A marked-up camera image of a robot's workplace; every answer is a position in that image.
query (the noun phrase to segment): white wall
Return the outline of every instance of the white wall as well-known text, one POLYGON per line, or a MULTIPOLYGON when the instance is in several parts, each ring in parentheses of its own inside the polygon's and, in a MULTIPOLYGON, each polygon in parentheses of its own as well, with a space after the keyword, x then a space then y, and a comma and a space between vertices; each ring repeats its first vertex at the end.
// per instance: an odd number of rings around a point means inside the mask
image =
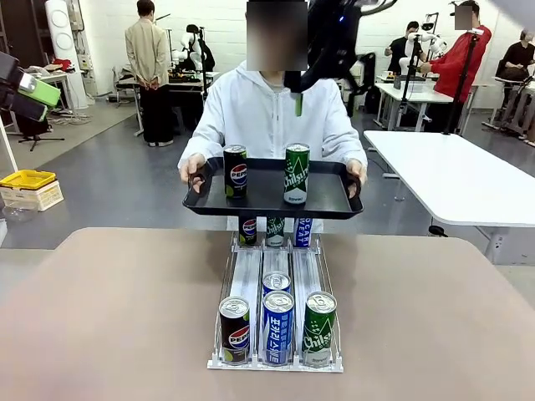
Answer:
MULTIPOLYGON (((449 1, 399 0, 390 10, 361 19, 357 42, 358 53, 376 52, 378 72, 387 69, 390 59, 384 56, 385 47, 403 36, 409 21, 422 22, 427 13, 440 13, 439 33, 450 46, 460 36, 455 31, 453 7, 449 1)), ((80 0, 89 51, 94 61, 94 73, 99 93, 112 88, 111 69, 127 63, 124 31, 136 21, 135 0, 80 0)), ((481 22, 491 29, 492 41, 487 47, 478 81, 491 83, 497 63, 507 47, 518 40, 522 28, 500 13, 489 0, 480 0, 481 22)), ((246 0, 155 0, 156 16, 171 13, 160 21, 163 28, 173 29, 173 47, 180 47, 186 25, 194 23, 206 28, 206 42, 216 59, 216 70, 227 71, 246 57, 246 0)), ((491 108, 501 88, 482 89, 476 107, 491 108)))

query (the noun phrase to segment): black tray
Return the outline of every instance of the black tray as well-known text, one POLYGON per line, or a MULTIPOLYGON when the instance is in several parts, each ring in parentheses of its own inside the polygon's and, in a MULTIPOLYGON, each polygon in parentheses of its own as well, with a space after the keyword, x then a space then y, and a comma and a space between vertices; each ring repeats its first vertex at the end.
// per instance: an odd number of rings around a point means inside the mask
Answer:
POLYGON ((182 204, 198 215, 308 217, 348 220, 364 209, 360 202, 360 181, 347 173, 345 165, 311 161, 308 171, 307 202, 289 205, 284 195, 284 160, 247 159, 247 198, 225 196, 223 158, 209 159, 199 172, 205 183, 201 193, 190 189, 182 204), (349 199, 347 188, 357 184, 357 196, 349 199))

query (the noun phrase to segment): blue can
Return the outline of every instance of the blue can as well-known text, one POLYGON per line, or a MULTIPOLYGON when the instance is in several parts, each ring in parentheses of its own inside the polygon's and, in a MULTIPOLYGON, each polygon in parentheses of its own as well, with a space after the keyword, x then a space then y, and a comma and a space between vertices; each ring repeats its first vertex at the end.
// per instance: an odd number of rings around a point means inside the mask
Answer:
POLYGON ((295 219, 293 223, 293 246, 308 248, 312 242, 312 219, 295 219))
POLYGON ((292 348, 293 297, 284 291, 269 292, 263 300, 262 340, 264 362, 288 363, 292 348))
POLYGON ((263 293, 265 297, 271 291, 285 291, 290 292, 290 283, 292 280, 285 272, 268 272, 264 274, 262 279, 263 293))

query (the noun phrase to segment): white hoodie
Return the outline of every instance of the white hoodie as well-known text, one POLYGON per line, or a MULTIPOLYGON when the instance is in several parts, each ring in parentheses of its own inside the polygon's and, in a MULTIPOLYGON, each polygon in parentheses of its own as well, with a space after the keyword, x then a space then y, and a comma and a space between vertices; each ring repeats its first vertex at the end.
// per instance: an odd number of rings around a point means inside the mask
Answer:
MULTIPOLYGON (((284 159, 286 146, 296 142, 310 146, 311 160, 347 164, 356 159, 368 164, 332 79, 322 79, 303 92, 301 116, 296 115, 295 104, 289 89, 275 93, 258 71, 247 71, 246 62, 241 63, 210 87, 179 168, 195 153, 207 160, 222 157, 223 145, 244 145, 247 157, 254 159, 284 159)), ((291 224, 287 221, 287 230, 292 230, 291 224)), ((237 229, 237 223, 229 228, 237 229)), ((265 219, 258 219, 258 229, 265 230, 265 219)))

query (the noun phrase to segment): tray handle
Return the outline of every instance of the tray handle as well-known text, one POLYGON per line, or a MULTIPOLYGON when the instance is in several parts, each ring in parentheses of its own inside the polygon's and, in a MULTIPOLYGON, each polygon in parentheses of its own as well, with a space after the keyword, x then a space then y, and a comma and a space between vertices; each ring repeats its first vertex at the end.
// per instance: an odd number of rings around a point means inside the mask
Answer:
POLYGON ((206 192, 207 192, 207 189, 209 187, 209 185, 206 185, 206 181, 207 181, 206 165, 204 165, 195 174, 190 175, 190 179, 187 181, 188 191, 193 193, 193 194, 195 194, 195 195, 197 195, 197 196, 199 196, 199 197, 205 196, 206 192), (193 180, 195 178, 200 178, 202 180, 201 189, 199 190, 198 194, 193 189, 193 180))
POLYGON ((360 182, 359 178, 355 178, 350 173, 347 173, 345 175, 345 177, 343 178, 343 181, 344 181, 345 194, 348 197, 348 201, 349 201, 349 205, 351 206, 351 210, 356 211, 361 206, 359 198, 360 198, 360 192, 362 191, 362 183, 360 182), (352 184, 356 184, 357 185, 357 193, 355 194, 355 196, 353 198, 349 198, 349 187, 352 184))

